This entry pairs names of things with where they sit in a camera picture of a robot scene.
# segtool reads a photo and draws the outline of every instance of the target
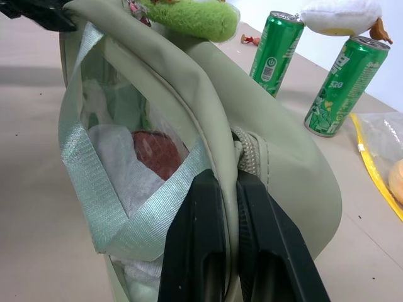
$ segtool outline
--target clear plastic bag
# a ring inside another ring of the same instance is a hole
[[[403,113],[352,114],[351,118],[368,173],[403,221],[403,206],[397,202],[389,186],[390,171],[403,159]]]

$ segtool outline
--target can label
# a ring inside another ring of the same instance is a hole
[[[305,125],[325,137],[336,134],[386,59],[387,52],[363,52],[349,42],[344,45],[305,117]]]
[[[266,21],[249,75],[272,96],[277,95],[303,30],[296,16],[282,12],[271,12]]]

